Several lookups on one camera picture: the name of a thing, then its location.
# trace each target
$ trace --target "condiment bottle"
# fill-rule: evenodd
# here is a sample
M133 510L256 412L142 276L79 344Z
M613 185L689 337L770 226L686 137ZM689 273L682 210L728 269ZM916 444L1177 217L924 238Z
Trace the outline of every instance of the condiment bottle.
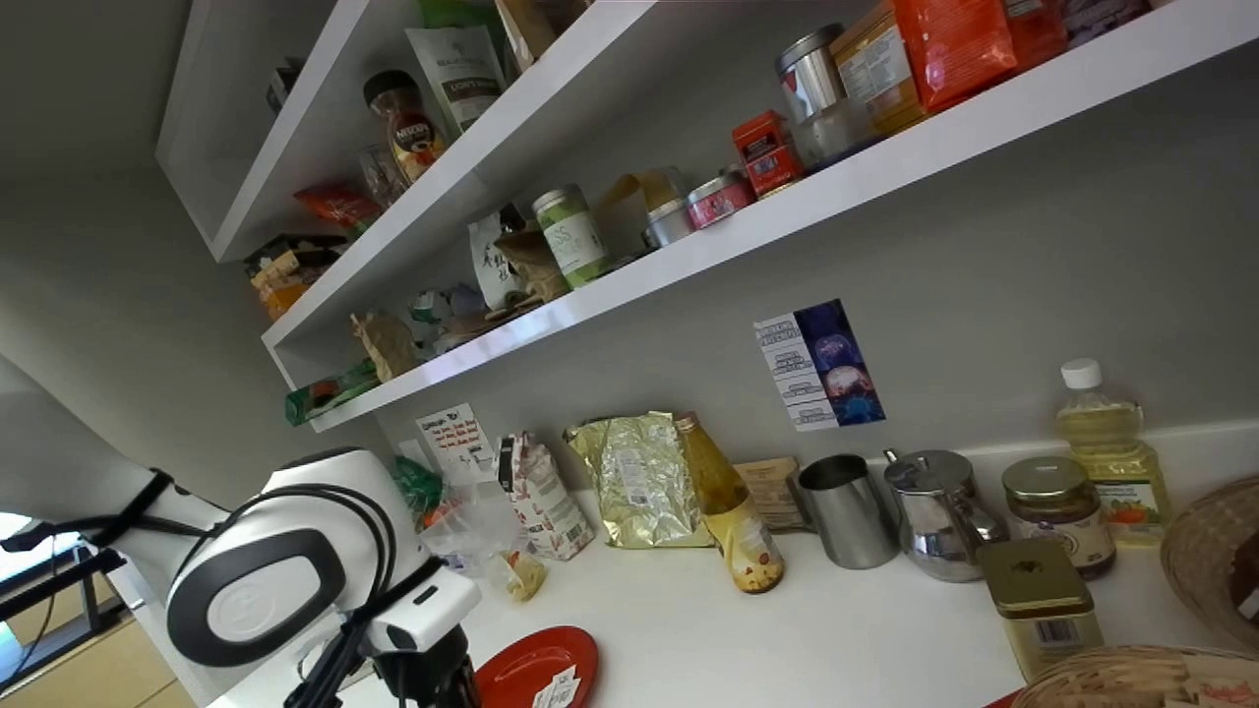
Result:
M779 588L789 562L770 548L765 521L752 510L739 471L723 461L698 416L677 416L677 437L703 528L716 539L734 581L745 594Z
M1044 678L1050 666L1080 651L1101 644L1096 597L1073 573L1063 543L995 543L981 548L976 562L987 580L993 605L1009 623L1022 682Z
M1113 568L1113 537L1086 469L1068 455L1031 455L1009 469L1013 530L1021 539L1050 537L1084 580Z
M1068 361L1063 382L1071 399L1054 429L1090 471L1113 539L1123 548L1161 543L1173 504L1157 451L1136 437L1143 407L1101 391L1099 360Z
M383 73L368 78L364 97L385 129L398 172L419 181L441 156L441 133L424 113L419 78L407 73Z
M539 230L571 286L584 286L606 273L606 248L593 234L584 189L551 189L534 202Z

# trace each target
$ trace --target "bottle cap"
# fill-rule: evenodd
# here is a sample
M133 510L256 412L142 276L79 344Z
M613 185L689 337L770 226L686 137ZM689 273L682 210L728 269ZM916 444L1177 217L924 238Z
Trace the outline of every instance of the bottle cap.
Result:
M1063 368L1068 391L1099 391L1101 385L1101 361L1099 360L1071 360Z

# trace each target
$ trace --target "red package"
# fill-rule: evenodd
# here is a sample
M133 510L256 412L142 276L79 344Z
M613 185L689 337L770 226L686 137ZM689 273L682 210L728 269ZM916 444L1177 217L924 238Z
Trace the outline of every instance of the red package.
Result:
M894 0L916 94L946 112L1068 48L1063 0Z

